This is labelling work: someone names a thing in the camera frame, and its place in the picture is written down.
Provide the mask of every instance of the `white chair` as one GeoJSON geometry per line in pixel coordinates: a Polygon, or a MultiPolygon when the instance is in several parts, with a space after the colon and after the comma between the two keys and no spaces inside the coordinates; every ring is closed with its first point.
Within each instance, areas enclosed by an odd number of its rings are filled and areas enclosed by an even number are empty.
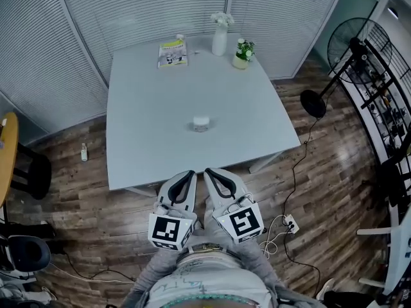
{"type": "Polygon", "coordinates": [[[395,289],[411,261],[411,209],[408,208],[400,225],[397,220],[392,220],[391,224],[391,227],[386,228],[357,230],[357,235],[391,235],[390,258],[385,283],[367,278],[359,279],[362,284],[383,288],[384,295],[389,295],[395,289]]]}

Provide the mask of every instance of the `floor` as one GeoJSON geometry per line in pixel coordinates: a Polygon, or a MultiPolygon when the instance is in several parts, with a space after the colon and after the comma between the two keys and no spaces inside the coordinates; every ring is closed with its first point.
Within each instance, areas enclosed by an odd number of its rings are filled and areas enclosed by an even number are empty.
{"type": "MultiPolygon", "coordinates": [[[[301,142],[315,121],[301,107],[304,89],[321,90],[329,78],[311,56],[292,80],[277,81],[283,102],[301,142]]],[[[321,284],[334,277],[340,289],[367,290],[358,277],[372,278],[380,270],[383,247],[379,237],[358,237],[357,228],[373,227],[384,215],[367,211],[370,187],[362,180],[375,176],[375,158],[362,124],[350,101],[337,88],[328,101],[327,114],[311,131],[307,157],[296,168],[297,190],[288,200],[300,227],[288,238],[288,250],[295,260],[314,264],[321,270],[321,284]]],[[[8,199],[10,221],[25,224],[50,222],[58,238],[66,240],[66,251],[82,275],[109,268],[137,277],[155,251],[147,241],[148,214],[155,198],[128,191],[110,192],[107,182],[105,119],[75,126],[34,147],[52,163],[51,189],[42,201],[12,191],[8,199]],[[87,144],[89,161],[80,160],[82,143],[87,144]]],[[[293,189],[292,166],[304,155],[304,146],[282,153],[273,164],[250,175],[247,165],[231,167],[239,174],[259,202],[266,227],[281,214],[282,204],[293,189]]],[[[206,191],[202,177],[197,205],[204,208],[206,191]]],[[[274,233],[283,228],[274,227],[274,233]]],[[[290,262],[284,254],[282,236],[277,254],[270,262],[292,289],[313,295],[315,270],[290,262]]],[[[74,274],[67,258],[54,255],[53,264],[74,274]]],[[[58,296],[56,307],[104,307],[119,305],[131,284],[85,282],[67,276],[50,265],[36,274],[37,284],[58,296]]],[[[121,275],[105,273],[98,279],[127,281],[121,275]]]]}

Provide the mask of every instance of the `white cable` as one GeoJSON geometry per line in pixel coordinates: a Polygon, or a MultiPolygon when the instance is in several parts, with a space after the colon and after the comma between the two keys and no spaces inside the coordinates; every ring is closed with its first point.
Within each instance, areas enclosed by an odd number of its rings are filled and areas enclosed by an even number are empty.
{"type": "Polygon", "coordinates": [[[284,215],[284,214],[280,214],[279,216],[275,217],[275,218],[273,219],[273,221],[271,221],[270,228],[268,229],[268,233],[267,233],[267,240],[264,241],[264,242],[261,242],[261,243],[259,244],[259,245],[261,246],[262,244],[265,243],[264,248],[261,249],[261,251],[264,252],[264,255],[265,255],[265,257],[266,257],[267,259],[269,259],[271,255],[276,254],[277,251],[278,251],[278,246],[277,246],[277,245],[275,244],[275,242],[274,242],[274,241],[277,239],[277,237],[279,237],[280,235],[283,235],[283,234],[287,234],[286,232],[281,232],[281,233],[277,234],[273,239],[270,240],[270,234],[271,234],[272,225],[274,224],[275,220],[276,220],[278,217],[285,217],[285,215],[284,215]],[[270,244],[272,244],[272,245],[275,246],[275,252],[270,252],[270,250],[268,249],[268,246],[269,246],[270,244]]]}
{"type": "Polygon", "coordinates": [[[55,268],[57,268],[58,270],[62,271],[63,273],[65,273],[65,274],[67,274],[67,275],[69,275],[69,276],[71,276],[71,277],[78,278],[79,280],[84,280],[84,281],[86,281],[86,282],[104,282],[104,283],[107,283],[107,282],[117,282],[117,283],[134,283],[134,282],[132,282],[131,280],[87,280],[86,278],[82,278],[82,277],[77,277],[77,276],[74,276],[74,275],[72,275],[72,274],[70,274],[70,273],[66,272],[65,270],[60,269],[59,267],[57,267],[57,266],[56,266],[55,264],[53,264],[52,262],[50,262],[50,265],[54,266],[54,267],[55,267],[55,268]]]}

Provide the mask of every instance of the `window blinds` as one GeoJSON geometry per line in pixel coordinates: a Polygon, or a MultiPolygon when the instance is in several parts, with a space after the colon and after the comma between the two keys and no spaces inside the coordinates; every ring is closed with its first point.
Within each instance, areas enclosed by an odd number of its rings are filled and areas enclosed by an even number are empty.
{"type": "Polygon", "coordinates": [[[0,90],[49,132],[106,111],[59,0],[0,0],[0,90]]]}
{"type": "Polygon", "coordinates": [[[66,0],[92,57],[109,82],[113,52],[177,33],[212,33],[225,0],[66,0]]]}
{"type": "Polygon", "coordinates": [[[232,0],[240,32],[256,43],[255,53],[269,78],[291,78],[335,0],[232,0]]]}

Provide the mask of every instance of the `small white pot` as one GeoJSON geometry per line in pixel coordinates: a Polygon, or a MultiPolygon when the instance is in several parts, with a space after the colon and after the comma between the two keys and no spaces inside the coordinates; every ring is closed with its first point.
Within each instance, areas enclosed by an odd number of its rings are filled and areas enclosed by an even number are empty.
{"type": "Polygon", "coordinates": [[[213,37],[212,52],[216,56],[222,56],[227,47],[227,27],[224,25],[217,26],[216,33],[213,37]]]}
{"type": "Polygon", "coordinates": [[[238,58],[237,55],[234,55],[234,58],[232,59],[232,66],[238,69],[246,69],[249,66],[249,61],[238,58]]]}

